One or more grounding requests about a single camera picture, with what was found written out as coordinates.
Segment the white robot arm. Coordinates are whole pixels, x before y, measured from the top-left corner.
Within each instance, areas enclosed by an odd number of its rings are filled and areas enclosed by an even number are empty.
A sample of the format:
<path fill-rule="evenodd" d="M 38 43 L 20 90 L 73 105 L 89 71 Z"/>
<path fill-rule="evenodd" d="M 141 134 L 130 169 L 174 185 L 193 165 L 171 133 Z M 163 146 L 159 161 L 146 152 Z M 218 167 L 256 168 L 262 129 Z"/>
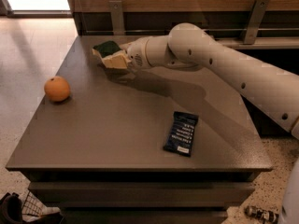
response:
<path fill-rule="evenodd" d="M 204 66 L 299 138 L 299 76 L 227 48 L 193 24 L 181 23 L 164 36 L 123 45 L 107 41 L 95 48 L 107 68 Z"/>

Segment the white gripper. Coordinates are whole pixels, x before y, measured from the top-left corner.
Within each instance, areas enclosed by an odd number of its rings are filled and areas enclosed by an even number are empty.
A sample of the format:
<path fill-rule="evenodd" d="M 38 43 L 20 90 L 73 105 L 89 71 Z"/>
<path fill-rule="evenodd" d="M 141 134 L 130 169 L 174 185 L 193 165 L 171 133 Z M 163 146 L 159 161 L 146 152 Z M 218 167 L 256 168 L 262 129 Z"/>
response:
<path fill-rule="evenodd" d="M 146 54 L 146 46 L 149 42 L 148 37 L 138 38 L 136 41 L 120 44 L 120 48 L 127 50 L 115 52 L 102 59 L 102 63 L 106 68 L 111 69 L 150 69 Z"/>

